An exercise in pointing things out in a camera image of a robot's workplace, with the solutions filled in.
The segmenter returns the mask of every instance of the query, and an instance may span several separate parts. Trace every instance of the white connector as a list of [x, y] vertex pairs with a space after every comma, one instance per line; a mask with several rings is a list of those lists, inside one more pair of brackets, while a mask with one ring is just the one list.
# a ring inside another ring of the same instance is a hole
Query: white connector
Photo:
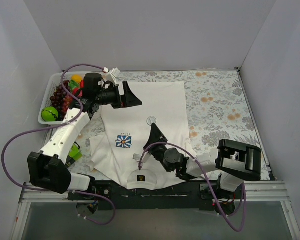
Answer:
[[[148, 152], [144, 155], [143, 159], [142, 159], [142, 164], [145, 164], [149, 158], [150, 158], [151, 154], [149, 154]], [[141, 155], [140, 154], [133, 154], [133, 158], [136, 162], [140, 162], [140, 159], [141, 159]]]
[[110, 81], [112, 82], [114, 85], [117, 85], [117, 77], [119, 76], [119, 74], [121, 73], [121, 71], [118, 68], [113, 68], [111, 69], [105, 76], [104, 76], [104, 80], [105, 81]]
[[109, 69], [105, 67], [105, 68], [103, 69], [103, 72], [104, 72], [105, 74], [107, 74], [107, 73], [109, 72]]

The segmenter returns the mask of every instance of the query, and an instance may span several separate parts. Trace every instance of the flower logo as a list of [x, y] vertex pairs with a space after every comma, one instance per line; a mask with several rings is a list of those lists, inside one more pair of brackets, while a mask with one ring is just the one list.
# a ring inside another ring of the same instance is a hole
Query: flower logo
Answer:
[[115, 146], [117, 148], [129, 149], [131, 147], [131, 136], [118, 136]]

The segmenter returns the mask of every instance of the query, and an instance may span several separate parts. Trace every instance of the glass panel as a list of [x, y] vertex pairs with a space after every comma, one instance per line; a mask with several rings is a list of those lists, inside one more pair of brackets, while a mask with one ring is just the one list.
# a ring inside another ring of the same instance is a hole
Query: glass panel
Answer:
[[[118, 210], [112, 223], [96, 225], [78, 217], [76, 203], [32, 203], [24, 240], [82, 239], [200, 239], [267, 240], [292, 239], [280, 202], [248, 202], [245, 227], [234, 232], [221, 216], [196, 209]], [[105, 221], [110, 211], [97, 211]], [[239, 227], [240, 210], [231, 222]]]

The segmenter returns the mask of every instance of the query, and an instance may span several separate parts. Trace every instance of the red grapes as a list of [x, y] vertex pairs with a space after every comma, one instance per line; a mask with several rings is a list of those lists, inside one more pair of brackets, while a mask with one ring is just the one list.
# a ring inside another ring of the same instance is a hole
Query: red grapes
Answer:
[[[71, 91], [71, 88], [69, 86], [69, 80], [66, 80], [63, 82], [64, 86], [67, 90]], [[63, 89], [61, 84], [55, 89], [55, 92], [50, 97], [51, 106], [57, 109], [59, 113], [59, 121], [63, 121], [70, 103], [72, 102], [72, 97], [67, 94], [67, 92]]]

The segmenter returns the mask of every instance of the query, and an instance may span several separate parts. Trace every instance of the floral tablecloth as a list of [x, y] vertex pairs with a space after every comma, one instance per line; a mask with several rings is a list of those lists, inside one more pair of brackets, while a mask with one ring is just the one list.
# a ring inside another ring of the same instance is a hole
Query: floral tablecloth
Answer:
[[[260, 147], [238, 74], [234, 70], [128, 71], [122, 72], [118, 81], [184, 82], [189, 134], [197, 155], [209, 153], [221, 139]], [[86, 165], [91, 158], [89, 138], [102, 132], [105, 132], [105, 127], [97, 112], [77, 139], [83, 157], [69, 168], [72, 173], [108, 180], [96, 169], [90, 171]], [[217, 180], [219, 173], [211, 172], [209, 179]], [[261, 179], [270, 179], [264, 160]]]

